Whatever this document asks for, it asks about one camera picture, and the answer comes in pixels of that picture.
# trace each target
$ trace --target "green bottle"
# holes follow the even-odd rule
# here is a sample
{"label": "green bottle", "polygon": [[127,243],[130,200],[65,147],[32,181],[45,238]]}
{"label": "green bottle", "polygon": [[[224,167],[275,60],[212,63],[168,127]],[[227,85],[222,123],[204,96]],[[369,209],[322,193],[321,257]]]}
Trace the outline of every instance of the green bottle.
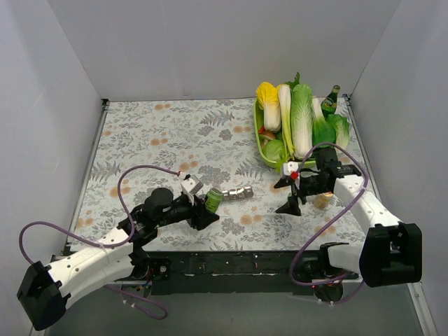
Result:
{"label": "green bottle", "polygon": [[329,114],[333,114],[336,112],[337,107],[337,93],[341,90],[341,87],[338,85],[333,86],[333,90],[331,93],[322,101],[322,113],[325,119]]}

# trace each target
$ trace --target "black metal frame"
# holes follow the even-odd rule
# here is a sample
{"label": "black metal frame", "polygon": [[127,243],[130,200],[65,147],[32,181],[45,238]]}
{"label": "black metal frame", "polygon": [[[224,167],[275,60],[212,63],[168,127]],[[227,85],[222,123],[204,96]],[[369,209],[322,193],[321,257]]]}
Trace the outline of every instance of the black metal frame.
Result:
{"label": "black metal frame", "polygon": [[[297,251],[146,252],[144,274],[152,270],[151,294],[174,293],[292,293],[313,295],[311,286],[296,286],[288,271]],[[305,251],[295,278],[311,282],[326,279],[319,251]],[[353,274],[348,279],[357,279]]]}

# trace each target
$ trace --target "white wall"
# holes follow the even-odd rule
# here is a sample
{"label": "white wall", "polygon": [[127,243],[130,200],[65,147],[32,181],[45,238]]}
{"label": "white wall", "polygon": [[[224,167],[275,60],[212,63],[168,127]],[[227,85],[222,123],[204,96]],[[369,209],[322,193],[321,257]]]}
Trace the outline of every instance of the white wall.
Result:
{"label": "white wall", "polygon": [[402,0],[353,93],[384,203],[423,231],[423,289],[448,335],[448,3]]}
{"label": "white wall", "polygon": [[[69,227],[101,101],[46,1],[0,0],[0,32],[0,335],[23,336],[19,231],[36,220]],[[31,229],[25,247],[49,261],[64,240]]]}
{"label": "white wall", "polygon": [[48,0],[100,97],[352,92],[400,0]]}

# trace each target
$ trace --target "green can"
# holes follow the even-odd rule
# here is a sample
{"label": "green can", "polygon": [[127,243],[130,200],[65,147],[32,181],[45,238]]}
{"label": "green can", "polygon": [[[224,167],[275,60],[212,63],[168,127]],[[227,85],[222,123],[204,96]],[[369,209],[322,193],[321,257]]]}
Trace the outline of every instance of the green can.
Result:
{"label": "green can", "polygon": [[205,207],[210,212],[215,213],[218,210],[219,204],[223,200],[223,194],[216,188],[209,190],[206,196]]}

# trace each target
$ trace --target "bottle label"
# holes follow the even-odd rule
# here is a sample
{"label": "bottle label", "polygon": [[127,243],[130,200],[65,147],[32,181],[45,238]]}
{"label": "bottle label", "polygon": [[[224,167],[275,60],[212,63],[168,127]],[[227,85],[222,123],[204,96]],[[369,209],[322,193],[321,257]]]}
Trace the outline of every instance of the bottle label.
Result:
{"label": "bottle label", "polygon": [[331,109],[335,105],[333,99],[326,97],[325,100],[322,103],[322,107]]}

